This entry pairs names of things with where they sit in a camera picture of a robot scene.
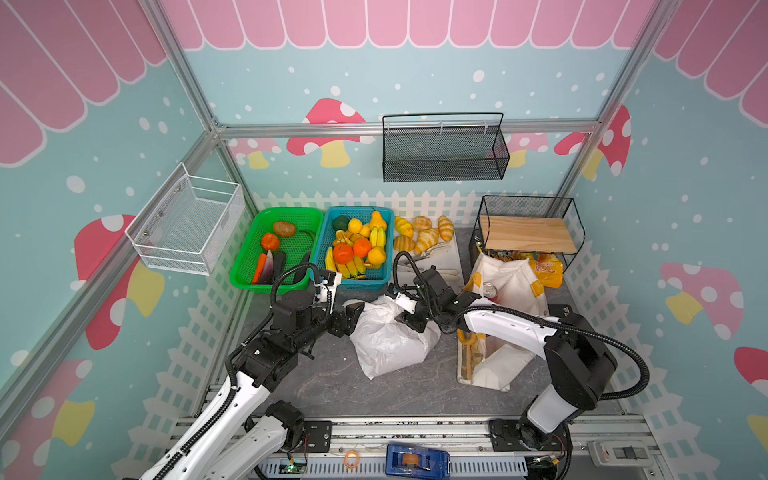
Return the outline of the red soda can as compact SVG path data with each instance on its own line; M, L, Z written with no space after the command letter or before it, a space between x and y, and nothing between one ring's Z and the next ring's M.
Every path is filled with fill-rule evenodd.
M483 296L493 302L496 302L499 296L499 292L492 284L485 284L483 286Z

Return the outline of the croissant bread centre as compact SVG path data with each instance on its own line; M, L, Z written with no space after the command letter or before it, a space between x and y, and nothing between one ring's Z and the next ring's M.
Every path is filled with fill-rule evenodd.
M423 254L435 247L440 241L439 231L435 228L420 230L413 252L416 255Z

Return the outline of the white plastic grocery bag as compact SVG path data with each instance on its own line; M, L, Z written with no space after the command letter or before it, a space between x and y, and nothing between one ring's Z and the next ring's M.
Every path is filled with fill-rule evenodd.
M368 379L422 363L438 343L441 331L429 321L417 332L396 318L405 310L387 296L363 302L350 340Z

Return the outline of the black flat box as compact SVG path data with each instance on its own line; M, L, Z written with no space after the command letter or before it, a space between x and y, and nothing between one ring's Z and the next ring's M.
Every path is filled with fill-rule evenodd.
M550 321L557 321L559 323L576 326L582 319L582 316L578 314L570 305L549 304L548 319Z

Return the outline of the dark purple eggplant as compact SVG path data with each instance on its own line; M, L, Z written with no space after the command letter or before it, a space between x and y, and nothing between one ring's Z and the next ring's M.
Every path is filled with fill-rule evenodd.
M287 255L283 251L275 251L273 254L273 281L278 280L286 269Z

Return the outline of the green plastic basket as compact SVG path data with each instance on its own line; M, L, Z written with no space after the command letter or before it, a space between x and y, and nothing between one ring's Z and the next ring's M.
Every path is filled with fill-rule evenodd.
M230 272L233 286L266 295L278 276L315 259L324 213L311 207L274 207L260 212Z

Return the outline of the brown potato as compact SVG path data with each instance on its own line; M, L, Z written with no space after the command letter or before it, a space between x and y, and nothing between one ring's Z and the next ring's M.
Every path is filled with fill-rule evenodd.
M297 227L293 223L287 221L274 222L272 225L272 230L275 235L282 238L293 237L298 231Z

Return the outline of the white tote bag yellow handles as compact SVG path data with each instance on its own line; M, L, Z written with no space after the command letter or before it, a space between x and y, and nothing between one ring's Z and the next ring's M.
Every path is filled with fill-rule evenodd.
M485 284L498 290L496 302L483 296ZM502 261L481 254L465 290L481 296L481 308L464 316L470 331L458 332L458 381L507 391L534 357L544 356L548 330L523 317L548 314L544 286L527 260Z

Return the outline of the green avocado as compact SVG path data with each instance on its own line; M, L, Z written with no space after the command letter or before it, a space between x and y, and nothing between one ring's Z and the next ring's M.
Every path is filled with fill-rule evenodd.
M350 219L346 215L339 215L332 222L331 226L334 231L347 231Z

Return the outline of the blue device on rail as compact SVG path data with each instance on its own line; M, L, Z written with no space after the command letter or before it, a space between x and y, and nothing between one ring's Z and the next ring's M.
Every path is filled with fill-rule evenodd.
M387 446L385 474L411 479L449 479L450 454L447 451L401 444Z

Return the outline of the orange bell pepper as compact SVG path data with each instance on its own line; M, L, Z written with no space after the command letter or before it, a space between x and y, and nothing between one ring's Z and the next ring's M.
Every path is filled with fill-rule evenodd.
M274 252L280 249L281 241L276 234L268 232L262 236L260 246L265 252Z

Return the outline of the bread roll right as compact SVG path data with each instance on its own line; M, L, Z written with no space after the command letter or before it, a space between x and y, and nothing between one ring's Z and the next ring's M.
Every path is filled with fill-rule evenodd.
M455 226L453 222L445 215L438 218L437 230L442 241L448 243L455 235Z

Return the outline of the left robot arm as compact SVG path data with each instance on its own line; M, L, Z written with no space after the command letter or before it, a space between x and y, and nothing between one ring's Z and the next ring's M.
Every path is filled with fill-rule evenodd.
M227 378L192 426L144 473L145 479L244 479L267 457L290 453L306 441L304 416L286 401L270 405L243 436L237 433L285 377L310 357L325 334L351 334L364 306L334 307L341 274L304 262L312 290L278 295L261 324L224 361Z

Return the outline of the teal plastic basket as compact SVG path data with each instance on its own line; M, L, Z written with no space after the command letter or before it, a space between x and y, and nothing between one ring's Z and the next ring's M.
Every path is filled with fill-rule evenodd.
M386 230L370 230L368 226L374 210L382 213L388 227ZM334 231L331 222L339 215L346 215L350 220L357 218L362 221L363 228L359 234L347 231ZM329 247L346 243L353 247L354 253L360 257L366 266L366 278L362 280L344 279L342 288L347 290L376 291L383 288L391 278L388 267L393 260L394 241L394 212L384 207L346 206L332 207L326 214L319 234L319 242L315 247L315 264L325 268L325 254Z

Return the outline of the banana bunch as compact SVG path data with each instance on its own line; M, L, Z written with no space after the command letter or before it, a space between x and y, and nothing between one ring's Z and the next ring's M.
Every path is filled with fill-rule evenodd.
M347 265L340 265L334 261L333 248L327 249L325 254L325 268L340 273L344 279L362 280L366 278L366 266L363 260L355 253L354 260Z

